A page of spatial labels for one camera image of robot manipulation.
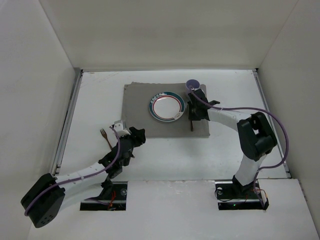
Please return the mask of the grey cloth placemat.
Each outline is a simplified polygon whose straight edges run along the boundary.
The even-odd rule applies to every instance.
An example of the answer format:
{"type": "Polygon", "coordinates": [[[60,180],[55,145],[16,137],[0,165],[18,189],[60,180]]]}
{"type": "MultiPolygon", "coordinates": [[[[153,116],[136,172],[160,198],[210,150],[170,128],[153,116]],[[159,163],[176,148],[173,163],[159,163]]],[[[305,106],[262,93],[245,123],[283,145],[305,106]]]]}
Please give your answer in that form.
{"type": "Polygon", "coordinates": [[[186,102],[186,85],[184,83],[141,83],[132,82],[124,86],[121,119],[128,127],[145,129],[147,138],[208,138],[210,136],[207,120],[194,121],[193,130],[188,119],[188,110],[173,122],[155,119],[149,110],[153,96],[164,92],[173,92],[186,102]]]}

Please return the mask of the brown wooden spoon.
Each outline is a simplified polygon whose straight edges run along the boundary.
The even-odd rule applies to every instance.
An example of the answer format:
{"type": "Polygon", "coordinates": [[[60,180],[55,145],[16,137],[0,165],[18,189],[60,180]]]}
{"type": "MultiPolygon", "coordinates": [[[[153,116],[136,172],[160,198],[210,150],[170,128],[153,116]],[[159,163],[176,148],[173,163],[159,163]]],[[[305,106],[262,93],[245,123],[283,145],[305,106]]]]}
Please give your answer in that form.
{"type": "Polygon", "coordinates": [[[193,121],[190,121],[190,130],[191,130],[192,132],[194,131],[193,121]]]}

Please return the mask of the lilac plastic cup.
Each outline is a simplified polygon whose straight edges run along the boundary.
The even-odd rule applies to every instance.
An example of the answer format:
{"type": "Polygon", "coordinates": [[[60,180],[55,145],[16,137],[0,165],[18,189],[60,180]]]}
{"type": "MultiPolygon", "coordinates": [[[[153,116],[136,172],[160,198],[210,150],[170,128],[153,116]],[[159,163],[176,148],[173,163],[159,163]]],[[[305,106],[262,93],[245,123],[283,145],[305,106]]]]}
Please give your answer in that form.
{"type": "Polygon", "coordinates": [[[200,88],[200,83],[196,79],[189,79],[185,83],[186,94],[189,94],[192,90],[197,90],[200,88]]]}

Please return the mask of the white plate green red rim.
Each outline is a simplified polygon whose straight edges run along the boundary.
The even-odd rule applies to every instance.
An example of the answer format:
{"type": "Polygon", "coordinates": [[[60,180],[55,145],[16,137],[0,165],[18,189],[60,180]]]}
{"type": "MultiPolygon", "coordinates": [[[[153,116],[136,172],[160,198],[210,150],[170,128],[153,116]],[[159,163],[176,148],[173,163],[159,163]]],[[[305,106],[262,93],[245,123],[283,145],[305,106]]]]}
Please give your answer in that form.
{"type": "Polygon", "coordinates": [[[184,114],[186,104],[177,93],[165,91],[157,93],[151,98],[148,109],[156,120],[170,123],[178,120],[184,114]]]}

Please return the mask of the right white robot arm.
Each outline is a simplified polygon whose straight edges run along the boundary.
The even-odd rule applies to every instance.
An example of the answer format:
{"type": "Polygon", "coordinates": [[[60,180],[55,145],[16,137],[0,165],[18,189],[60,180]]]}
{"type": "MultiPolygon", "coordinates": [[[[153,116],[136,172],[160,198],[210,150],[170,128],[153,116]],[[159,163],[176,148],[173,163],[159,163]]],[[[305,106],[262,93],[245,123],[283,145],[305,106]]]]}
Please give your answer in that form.
{"type": "Polygon", "coordinates": [[[218,101],[208,102],[203,90],[191,85],[188,87],[191,121],[207,120],[219,123],[238,133],[243,157],[232,181],[242,187],[252,185],[266,155],[278,143],[266,115],[261,111],[248,114],[243,111],[214,108],[218,101]]]}

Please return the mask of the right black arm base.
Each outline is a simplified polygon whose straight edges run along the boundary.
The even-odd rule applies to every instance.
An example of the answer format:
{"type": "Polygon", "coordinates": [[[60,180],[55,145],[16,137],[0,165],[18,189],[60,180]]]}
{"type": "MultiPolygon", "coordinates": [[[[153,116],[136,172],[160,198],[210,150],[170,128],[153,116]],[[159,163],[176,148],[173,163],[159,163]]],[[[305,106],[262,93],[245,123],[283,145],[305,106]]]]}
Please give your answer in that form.
{"type": "Polygon", "coordinates": [[[232,180],[215,181],[214,195],[220,211],[262,210],[269,207],[266,191],[260,188],[259,182],[242,186],[235,177],[232,180]]]}

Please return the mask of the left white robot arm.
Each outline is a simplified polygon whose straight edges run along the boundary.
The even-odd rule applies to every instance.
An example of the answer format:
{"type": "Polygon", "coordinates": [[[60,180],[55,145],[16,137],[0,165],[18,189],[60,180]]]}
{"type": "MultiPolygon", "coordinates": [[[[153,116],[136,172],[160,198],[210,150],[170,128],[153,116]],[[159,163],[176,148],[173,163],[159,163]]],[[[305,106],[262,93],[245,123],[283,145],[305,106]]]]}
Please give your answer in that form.
{"type": "Polygon", "coordinates": [[[63,209],[86,199],[107,197],[112,191],[112,179],[122,173],[123,167],[134,158],[133,150],[146,142],[145,129],[111,126],[117,143],[102,159],[93,165],[66,175],[43,174],[20,203],[25,216],[35,228],[50,223],[63,209]]]}

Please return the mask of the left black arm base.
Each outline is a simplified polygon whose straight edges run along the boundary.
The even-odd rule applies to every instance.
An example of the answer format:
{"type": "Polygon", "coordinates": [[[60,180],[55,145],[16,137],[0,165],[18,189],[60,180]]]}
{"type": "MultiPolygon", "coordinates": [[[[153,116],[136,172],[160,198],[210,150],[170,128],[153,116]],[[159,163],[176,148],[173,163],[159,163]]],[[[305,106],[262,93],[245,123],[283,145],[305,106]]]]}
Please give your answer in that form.
{"type": "Polygon", "coordinates": [[[80,211],[125,211],[127,207],[128,182],[113,182],[107,195],[99,195],[80,203],[80,211]]]}

